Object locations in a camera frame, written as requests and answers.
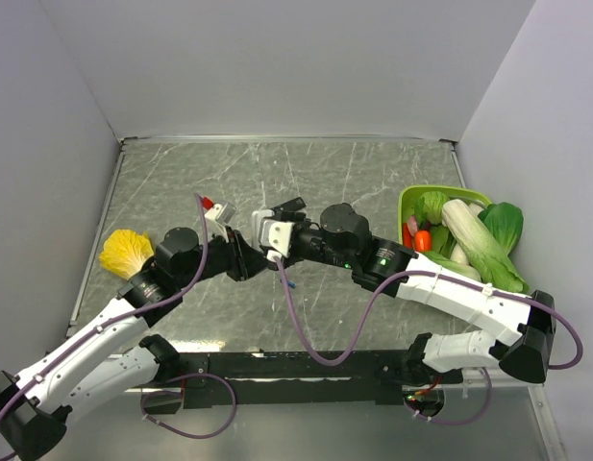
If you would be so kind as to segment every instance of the yellow vegetable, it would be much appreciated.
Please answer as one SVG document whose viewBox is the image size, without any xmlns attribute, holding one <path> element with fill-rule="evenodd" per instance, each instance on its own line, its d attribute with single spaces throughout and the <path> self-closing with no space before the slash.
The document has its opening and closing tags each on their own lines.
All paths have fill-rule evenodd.
<svg viewBox="0 0 593 461">
<path fill-rule="evenodd" d="M 153 255 L 151 240 L 129 229 L 117 229 L 104 243 L 99 256 L 104 269 L 127 280 L 142 269 L 144 261 Z"/>
</svg>

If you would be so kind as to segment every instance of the white vegetable stalk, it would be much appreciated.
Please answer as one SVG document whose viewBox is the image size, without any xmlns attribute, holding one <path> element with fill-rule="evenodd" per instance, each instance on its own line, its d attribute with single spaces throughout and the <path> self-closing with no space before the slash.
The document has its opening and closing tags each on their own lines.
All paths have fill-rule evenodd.
<svg viewBox="0 0 593 461">
<path fill-rule="evenodd" d="M 469 265 L 469 258 L 462 250 L 460 245 L 456 243 L 454 248 L 452 249 L 452 254 L 450 255 L 450 260 L 453 262 L 459 262 L 460 264 L 467 264 Z"/>
<path fill-rule="evenodd" d="M 473 214 L 477 218 L 478 215 L 484 211 L 484 208 L 482 208 L 478 204 L 472 203 L 469 204 L 469 211 L 471 211 L 471 214 Z"/>
</svg>

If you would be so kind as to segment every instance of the red pepper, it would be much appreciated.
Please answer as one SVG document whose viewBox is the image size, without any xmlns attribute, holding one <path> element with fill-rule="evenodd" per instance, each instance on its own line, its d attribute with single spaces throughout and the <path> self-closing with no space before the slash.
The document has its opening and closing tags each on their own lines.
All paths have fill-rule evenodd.
<svg viewBox="0 0 593 461">
<path fill-rule="evenodd" d="M 419 230 L 413 236 L 413 248 L 416 252 L 429 252 L 432 248 L 431 233 L 427 230 Z"/>
<path fill-rule="evenodd" d="M 411 234 L 409 233 L 408 223 L 403 223 L 403 245 L 408 248 L 413 248 L 411 245 Z"/>
</svg>

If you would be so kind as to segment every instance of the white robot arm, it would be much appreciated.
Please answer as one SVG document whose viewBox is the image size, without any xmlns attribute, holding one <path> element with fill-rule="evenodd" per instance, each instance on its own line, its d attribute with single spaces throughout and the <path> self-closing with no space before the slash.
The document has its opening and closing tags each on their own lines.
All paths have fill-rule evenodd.
<svg viewBox="0 0 593 461">
<path fill-rule="evenodd" d="M 499 366 L 517 379 L 545 380 L 555 320 L 521 301 L 537 299 L 552 308 L 549 295 L 507 297 L 442 269 L 423 255 L 372 235 L 368 221 L 347 204 L 328 207 L 319 225 L 299 211 L 305 206 L 301 198 L 256 211 L 249 246 L 227 226 L 235 208 L 226 202 L 207 203 L 206 221 L 216 235 L 204 251 L 193 230 L 171 230 L 92 322 L 18 375 L 0 372 L 0 431 L 22 461 L 38 459 L 58 443 L 66 423 L 78 421 L 99 404 L 131 387 L 174 377 L 179 355 L 158 335 L 118 359 L 107 357 L 176 307 L 184 287 L 223 273 L 246 280 L 266 268 L 277 269 L 276 258 L 285 267 L 303 260 L 344 267 L 367 290 L 426 303 L 481 328 L 457 335 L 419 335 L 408 352 L 408 366 L 417 373 Z M 408 277 L 398 278 L 403 273 Z M 164 302 L 164 308 L 148 309 Z"/>
</svg>

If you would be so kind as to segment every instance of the green basket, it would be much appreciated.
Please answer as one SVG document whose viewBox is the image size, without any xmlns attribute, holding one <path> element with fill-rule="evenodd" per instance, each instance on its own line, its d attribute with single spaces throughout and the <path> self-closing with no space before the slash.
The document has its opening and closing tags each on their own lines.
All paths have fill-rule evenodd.
<svg viewBox="0 0 593 461">
<path fill-rule="evenodd" d="M 403 223 L 406 223 L 409 218 L 408 210 L 410 208 L 413 209 L 415 202 L 422 194 L 432 191 L 443 192 L 451 199 L 461 199 L 468 204 L 476 203 L 484 208 L 492 204 L 492 201 L 488 197 L 477 190 L 464 189 L 462 187 L 432 184 L 411 185 L 410 187 L 406 187 L 403 189 L 403 192 L 401 192 L 401 196 L 399 197 L 399 243 L 403 244 L 402 229 Z"/>
</svg>

